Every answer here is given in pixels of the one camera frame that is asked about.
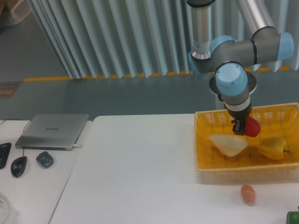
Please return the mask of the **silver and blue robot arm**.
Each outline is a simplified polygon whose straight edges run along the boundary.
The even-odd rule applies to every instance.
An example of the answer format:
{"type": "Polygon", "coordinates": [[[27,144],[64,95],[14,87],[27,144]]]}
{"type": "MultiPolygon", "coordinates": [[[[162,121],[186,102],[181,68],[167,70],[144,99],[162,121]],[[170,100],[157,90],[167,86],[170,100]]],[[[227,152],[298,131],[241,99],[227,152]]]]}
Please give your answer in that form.
{"type": "Polygon", "coordinates": [[[229,35],[213,38],[214,2],[189,0],[187,4],[192,14],[193,46],[189,61],[193,72],[215,72],[210,80],[210,89],[233,117],[234,134],[256,137],[261,127],[250,117],[253,88],[249,85],[255,79],[245,71],[245,67],[290,58],[294,52],[292,35],[277,31],[262,1],[239,0],[237,6],[251,38],[243,41],[236,41],[229,35]]]}

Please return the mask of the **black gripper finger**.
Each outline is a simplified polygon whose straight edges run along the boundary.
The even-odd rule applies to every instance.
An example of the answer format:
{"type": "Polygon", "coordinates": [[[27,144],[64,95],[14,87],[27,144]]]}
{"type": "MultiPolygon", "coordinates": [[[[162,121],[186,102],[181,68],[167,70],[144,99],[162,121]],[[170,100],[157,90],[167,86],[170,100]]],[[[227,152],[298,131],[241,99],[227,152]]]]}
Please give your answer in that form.
{"type": "Polygon", "coordinates": [[[245,135],[245,119],[235,119],[233,124],[233,132],[235,135],[245,135]]]}

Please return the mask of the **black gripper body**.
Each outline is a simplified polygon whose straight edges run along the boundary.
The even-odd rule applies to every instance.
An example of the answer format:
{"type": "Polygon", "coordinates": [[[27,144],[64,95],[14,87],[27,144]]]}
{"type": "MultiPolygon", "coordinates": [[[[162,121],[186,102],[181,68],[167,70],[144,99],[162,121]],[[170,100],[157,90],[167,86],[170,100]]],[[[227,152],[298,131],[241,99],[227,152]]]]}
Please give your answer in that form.
{"type": "Polygon", "coordinates": [[[234,118],[234,120],[243,120],[252,111],[252,106],[247,106],[246,108],[239,108],[239,107],[233,107],[233,108],[228,108],[226,107],[226,110],[228,111],[229,115],[234,118]]]}

